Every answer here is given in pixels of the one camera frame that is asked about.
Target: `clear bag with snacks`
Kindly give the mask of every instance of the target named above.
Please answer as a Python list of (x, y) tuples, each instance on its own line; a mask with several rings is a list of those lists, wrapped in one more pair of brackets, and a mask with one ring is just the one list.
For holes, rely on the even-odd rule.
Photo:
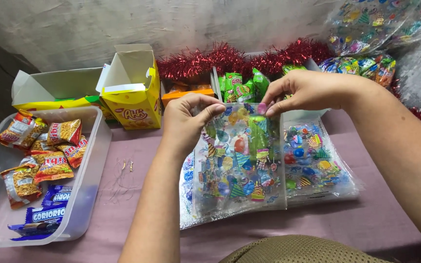
[(204, 127), (195, 148), (194, 215), (212, 221), (285, 209), (279, 119), (266, 118), (263, 103), (225, 106), (226, 111)]
[(362, 188), (326, 133), (321, 118), (284, 121), (287, 206), (356, 199)]

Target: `concrete wall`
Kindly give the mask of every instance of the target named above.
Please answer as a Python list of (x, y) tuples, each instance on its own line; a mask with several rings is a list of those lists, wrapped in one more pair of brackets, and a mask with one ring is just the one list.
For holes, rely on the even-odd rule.
[(113, 45), (168, 55), (225, 41), (247, 52), (320, 38), (343, 0), (0, 0), (0, 45), (43, 71), (101, 66)]

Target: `red tinsel garland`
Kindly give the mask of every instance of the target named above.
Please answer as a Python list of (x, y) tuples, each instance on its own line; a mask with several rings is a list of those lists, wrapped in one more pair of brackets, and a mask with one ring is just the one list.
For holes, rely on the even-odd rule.
[[(400, 85), (399, 85), (399, 79), (394, 79), (391, 82), (391, 92), (392, 94), (402, 102), (402, 98), (401, 98), (401, 94), (399, 93), (399, 89), (400, 89)], [(421, 111), (417, 108), (417, 107), (413, 107), (411, 109), (409, 109), (410, 112), (412, 112), (412, 114), (414, 114), (420, 121), (421, 121)]]
[(265, 51), (263, 55), (248, 56), (244, 52), (231, 47), (228, 43), (214, 43), (213, 50), (204, 52), (188, 50), (180, 54), (172, 54), (162, 61), (157, 61), (161, 79), (185, 81), (193, 76), (210, 72), (215, 66), (219, 75), (225, 72), (241, 73), (243, 77), (251, 77), (253, 68), (257, 68), (265, 75), (275, 75), (282, 71), (287, 64), (302, 64), (308, 58), (318, 63), (333, 54), (328, 45), (306, 38), (299, 38), (285, 49)]

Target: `table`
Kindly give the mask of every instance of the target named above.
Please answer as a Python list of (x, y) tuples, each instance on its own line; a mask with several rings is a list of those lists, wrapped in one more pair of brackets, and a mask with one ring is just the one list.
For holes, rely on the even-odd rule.
[[(182, 262), (215, 263), (249, 242), (287, 234), (332, 239), (388, 260), (394, 257), (404, 261), (411, 255), (421, 257), (420, 232), (395, 200), (348, 115), (344, 111), (329, 111), (323, 122), (341, 157), (364, 183), (358, 201), (243, 214), (183, 230)], [(0, 262), (116, 262), (161, 134), (161, 130), (113, 129), (85, 235), (74, 241), (44, 246), (0, 248)], [(121, 180), (117, 180), (124, 160), (128, 164)], [(130, 160), (134, 162), (133, 172), (129, 171)]]

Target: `clear plastic container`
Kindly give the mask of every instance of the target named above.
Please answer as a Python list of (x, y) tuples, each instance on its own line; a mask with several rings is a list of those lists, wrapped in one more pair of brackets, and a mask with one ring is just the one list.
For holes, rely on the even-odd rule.
[[(46, 193), (46, 186), (49, 183), (73, 186), (61, 225), (55, 233), (45, 239), (10, 240), (10, 238), (20, 237), (20, 235), (9, 230), (8, 225), (23, 224), (27, 207), (41, 207), (42, 198), (22, 208), (12, 210), (9, 207), (4, 181), (0, 178), (0, 248), (44, 245), (53, 241), (74, 240), (82, 236), (90, 222), (90, 215), (110, 146), (111, 130), (105, 123), (102, 111), (97, 107), (35, 111), (33, 114), (47, 122), (66, 122), (80, 118), (82, 134), (86, 136), (88, 145), (81, 165), (77, 169), (73, 169), (75, 174), (73, 178), (41, 183), (44, 188), (43, 193)], [(8, 116), (1, 122), (0, 133), (7, 128), (14, 116), (15, 114)], [(22, 151), (0, 144), (0, 172), (18, 166), (22, 158)]]

